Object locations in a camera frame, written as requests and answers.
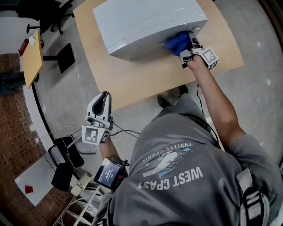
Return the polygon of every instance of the wooden board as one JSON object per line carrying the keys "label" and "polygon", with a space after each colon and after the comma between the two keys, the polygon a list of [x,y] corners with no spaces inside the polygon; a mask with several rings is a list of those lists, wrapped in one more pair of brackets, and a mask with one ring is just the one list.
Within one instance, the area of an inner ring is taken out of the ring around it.
{"label": "wooden board", "polygon": [[34,46],[29,43],[23,53],[23,73],[28,89],[43,65],[39,29],[36,29],[33,36],[36,40]]}
{"label": "wooden board", "polygon": [[[180,58],[166,50],[125,61],[109,56],[92,9],[104,0],[86,0],[74,10],[84,51],[100,91],[112,95],[112,109],[118,109],[165,90],[195,81],[191,70],[182,69]],[[244,65],[230,28],[212,0],[197,0],[208,22],[197,38],[219,57],[213,75]]]}

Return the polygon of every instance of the floor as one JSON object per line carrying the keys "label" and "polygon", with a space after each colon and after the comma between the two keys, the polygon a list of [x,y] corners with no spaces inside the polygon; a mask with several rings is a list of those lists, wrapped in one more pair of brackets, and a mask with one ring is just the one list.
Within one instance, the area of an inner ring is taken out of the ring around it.
{"label": "floor", "polygon": [[[82,1],[74,2],[75,7]],[[230,26],[245,63],[242,68],[217,75],[216,80],[234,105],[241,127],[253,134],[278,162],[283,154],[283,55],[277,36],[257,0],[216,0],[215,4]],[[57,54],[66,43],[71,42],[76,52],[77,69],[74,64],[61,74],[56,62],[46,61],[35,85],[46,121],[51,131],[57,130],[53,133],[55,138],[80,128],[86,115],[84,102],[87,105],[98,94],[74,18],[67,19],[63,27],[61,36],[58,32],[49,31],[42,35],[45,41],[43,53]],[[199,105],[196,82],[187,86]],[[156,97],[150,97],[116,110],[112,116],[120,127],[140,132],[160,110]],[[204,112],[209,117],[206,106]],[[113,138],[122,159],[130,159],[135,140],[126,133]],[[79,148],[82,151],[92,150],[91,146],[81,143]],[[93,173],[102,161],[100,154],[84,159],[85,168]]]}

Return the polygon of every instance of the wooden tabletop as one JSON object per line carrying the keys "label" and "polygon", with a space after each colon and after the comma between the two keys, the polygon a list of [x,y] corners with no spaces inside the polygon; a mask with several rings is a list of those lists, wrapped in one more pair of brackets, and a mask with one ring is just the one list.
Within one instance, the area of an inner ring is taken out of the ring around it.
{"label": "wooden tabletop", "polygon": [[23,73],[28,89],[43,65],[39,29],[36,29],[33,36],[35,38],[35,44],[31,45],[29,43],[23,53]]}
{"label": "wooden tabletop", "polygon": [[[86,0],[74,10],[80,39],[99,91],[112,95],[112,110],[138,102],[165,90],[195,81],[191,70],[182,69],[180,57],[160,49],[136,61],[109,56],[92,9],[104,0]],[[234,36],[212,0],[197,0],[208,22],[197,38],[219,57],[213,75],[244,65]]]}

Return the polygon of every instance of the black device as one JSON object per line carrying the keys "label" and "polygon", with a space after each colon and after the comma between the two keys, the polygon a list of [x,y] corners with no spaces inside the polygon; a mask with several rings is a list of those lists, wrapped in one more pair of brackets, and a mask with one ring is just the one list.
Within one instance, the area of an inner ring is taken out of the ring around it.
{"label": "black device", "polygon": [[115,156],[105,158],[94,177],[94,182],[115,191],[128,176],[126,166],[129,166],[128,160],[122,161]]}

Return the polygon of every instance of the blue cloth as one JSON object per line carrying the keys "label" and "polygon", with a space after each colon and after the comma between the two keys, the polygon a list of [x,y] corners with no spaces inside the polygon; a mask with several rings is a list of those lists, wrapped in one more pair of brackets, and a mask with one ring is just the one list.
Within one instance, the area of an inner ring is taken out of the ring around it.
{"label": "blue cloth", "polygon": [[165,47],[175,55],[180,56],[180,53],[184,51],[187,45],[191,44],[190,37],[188,36],[187,31],[182,31],[176,36],[169,38],[165,42]]}

